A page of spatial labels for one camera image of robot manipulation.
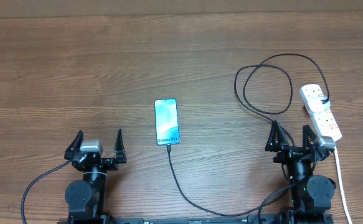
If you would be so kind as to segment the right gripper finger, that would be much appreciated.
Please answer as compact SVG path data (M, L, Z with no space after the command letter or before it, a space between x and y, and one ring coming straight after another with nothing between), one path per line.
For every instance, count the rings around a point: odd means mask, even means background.
M265 151L279 152L289 148L290 144L278 121L271 123L270 134L265 146Z
M314 140L317 138L317 135L314 131L310 128L310 126L304 125L303 126L303 133L302 133L302 145L305 149L309 149L311 146L314 145Z

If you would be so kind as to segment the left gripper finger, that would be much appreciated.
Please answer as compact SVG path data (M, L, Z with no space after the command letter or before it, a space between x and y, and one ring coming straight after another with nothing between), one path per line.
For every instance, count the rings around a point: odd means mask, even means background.
M126 157L125 147L123 144L123 135L121 129L118 130L114 146L114 153L116 154L115 158L116 163L127 163L127 157Z
M80 130L76 135L75 139L69 145L69 147L65 150L64 157L73 157L76 152L80 150L80 145L83 141L83 131Z

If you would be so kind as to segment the Samsung Galaxy smartphone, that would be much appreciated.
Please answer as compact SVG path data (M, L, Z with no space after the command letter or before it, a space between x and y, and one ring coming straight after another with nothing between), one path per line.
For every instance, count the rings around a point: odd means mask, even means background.
M175 98L154 102L156 142L158 145L180 143L177 101Z

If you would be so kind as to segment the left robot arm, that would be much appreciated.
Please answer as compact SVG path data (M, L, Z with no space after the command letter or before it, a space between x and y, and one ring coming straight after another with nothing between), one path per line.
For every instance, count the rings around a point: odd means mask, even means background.
M84 140L83 131L65 150L64 158L82 173L82 178L68 185L65 201L68 204L67 223L114 223L105 211L107 172L119 169L127 161L122 131L119 129L114 146L115 156L103 157L99 139Z

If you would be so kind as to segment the white charger adapter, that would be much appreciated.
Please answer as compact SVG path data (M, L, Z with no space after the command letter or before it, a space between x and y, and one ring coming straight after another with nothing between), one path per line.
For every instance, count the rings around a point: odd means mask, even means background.
M309 114L321 113L330 109L330 106L330 101L326 96L312 97L309 98L305 103L305 107Z

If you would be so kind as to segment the white power strip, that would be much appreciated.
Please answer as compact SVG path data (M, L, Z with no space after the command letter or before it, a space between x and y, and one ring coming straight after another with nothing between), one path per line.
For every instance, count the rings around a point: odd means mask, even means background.
M317 96L325 96L321 87L317 84L308 84L300 88L299 93L303 100L304 106L309 98ZM335 142L342 138L339 126L331 112L331 109L323 111L321 113L309 114L314 124L315 130L318 136L332 137Z

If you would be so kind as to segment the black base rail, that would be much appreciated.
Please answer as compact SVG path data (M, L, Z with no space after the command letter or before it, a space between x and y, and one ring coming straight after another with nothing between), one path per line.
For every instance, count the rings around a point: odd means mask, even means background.
M223 217L223 218L167 218L167 219L143 219L143 218L114 218L112 224L256 224L259 223L256 215L247 217Z

